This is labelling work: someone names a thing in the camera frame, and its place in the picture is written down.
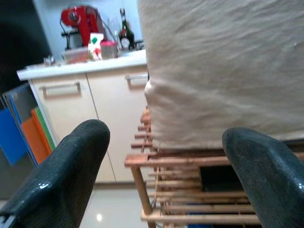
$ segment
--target tiled floor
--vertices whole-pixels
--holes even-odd
[[[0,201],[0,208],[5,201]],[[81,228],[146,228],[142,205],[135,188],[94,189]]]

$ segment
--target cabinet door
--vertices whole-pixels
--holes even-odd
[[[116,181],[133,181],[124,160],[127,154],[139,152],[131,150],[131,142],[146,106],[147,67],[88,73],[87,77],[98,117],[111,132],[108,152]]]
[[[97,119],[85,74],[35,79],[33,85],[57,143],[81,122]],[[96,182],[105,181],[115,181],[108,154],[96,179]]]

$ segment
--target dark green bottle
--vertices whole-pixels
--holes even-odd
[[[131,50],[134,48],[134,33],[131,31],[127,24],[124,8],[120,9],[120,14],[122,16],[123,27],[118,36],[122,44],[122,48]]]

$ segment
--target orange folder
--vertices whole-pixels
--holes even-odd
[[[34,119],[35,125],[36,125],[36,127],[37,127],[37,129],[39,131],[40,136],[41,136],[42,142],[44,143],[44,146],[46,147],[48,155],[50,155],[52,153],[52,150],[51,150],[51,148],[50,148],[50,146],[48,144],[47,136],[44,133],[44,130],[43,130],[43,128],[42,128],[42,126],[40,124],[40,121],[38,119],[38,116],[37,116],[37,114],[35,112],[35,109],[32,109],[31,113],[32,113],[32,117]]]
[[[48,151],[35,125],[34,118],[31,117],[27,121],[23,122],[22,129],[37,163],[42,163],[48,157]]]

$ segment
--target white countertop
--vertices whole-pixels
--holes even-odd
[[[113,58],[100,61],[89,61],[85,63],[75,63],[67,65],[55,65],[55,66],[41,66],[33,67],[31,69],[18,70],[17,75],[19,79],[30,80],[43,77],[54,77],[61,75],[71,75],[78,73],[86,73],[92,71],[102,71],[109,69],[117,69],[123,67],[133,67],[146,65],[146,51],[135,51],[124,54],[122,57]]]

